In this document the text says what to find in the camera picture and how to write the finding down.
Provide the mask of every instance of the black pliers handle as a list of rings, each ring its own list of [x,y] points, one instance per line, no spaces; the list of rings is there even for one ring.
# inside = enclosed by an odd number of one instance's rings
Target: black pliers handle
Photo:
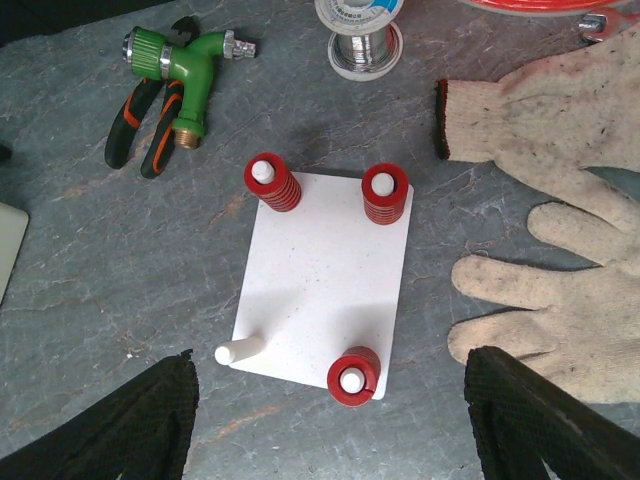
[[[111,168],[120,169],[127,163],[129,150],[140,123],[165,83],[167,89],[160,121],[140,172],[145,178],[155,178],[167,166],[174,150],[171,125],[182,108],[184,86],[178,80],[164,82],[145,78],[131,92],[111,126],[104,150],[104,159]]]

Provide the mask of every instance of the glove cuff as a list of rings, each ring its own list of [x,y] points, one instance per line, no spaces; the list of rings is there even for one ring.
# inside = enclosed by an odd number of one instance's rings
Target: glove cuff
[[[438,154],[445,160],[495,160],[504,137],[500,85],[440,80],[436,87]]]

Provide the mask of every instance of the gray slate surface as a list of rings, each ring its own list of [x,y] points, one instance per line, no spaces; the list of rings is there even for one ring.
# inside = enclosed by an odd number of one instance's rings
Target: gray slate surface
[[[138,82],[120,59],[122,37],[136,24],[167,30],[189,13],[205,31],[258,39],[260,54],[223,66],[201,148],[176,151],[159,179],[144,180],[150,115],[130,165],[112,171],[106,135]],[[0,201],[31,216],[0,308],[0,455],[193,348],[201,402],[185,478],[481,476],[463,367],[446,336],[501,307],[457,293],[451,266],[480,250],[554,268],[587,263],[526,231],[527,213],[548,197],[492,164],[436,158],[433,86],[497,80],[582,43],[576,18],[505,17],[453,0],[407,0],[397,23],[404,56],[370,84],[331,70],[329,31],[303,0],[178,1],[0,50],[0,141],[15,150],[0,166]],[[415,186],[380,402],[347,410],[324,390],[215,363],[215,346],[231,336],[257,205],[242,171],[261,151],[305,172],[361,175],[395,162]],[[637,175],[609,175],[639,195]],[[640,434],[639,405],[596,408]]]

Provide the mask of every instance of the red wire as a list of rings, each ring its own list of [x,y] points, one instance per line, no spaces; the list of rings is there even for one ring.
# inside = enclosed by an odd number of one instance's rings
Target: red wire
[[[621,3],[620,0],[467,0],[471,4],[505,13],[558,14],[584,12]]]

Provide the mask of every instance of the pliers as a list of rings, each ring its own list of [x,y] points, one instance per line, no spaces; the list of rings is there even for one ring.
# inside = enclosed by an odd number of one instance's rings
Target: pliers
[[[171,34],[170,40],[173,43],[186,46],[198,38],[200,29],[194,17],[183,17],[173,24]],[[144,78],[127,98],[109,131],[104,148],[104,159],[111,168],[120,169],[129,161],[129,150],[140,123],[165,84],[167,88],[162,102],[160,120],[149,150],[142,161],[140,173],[145,178],[155,178],[167,166],[175,148],[171,125],[182,108],[184,86],[178,80],[165,82]]]

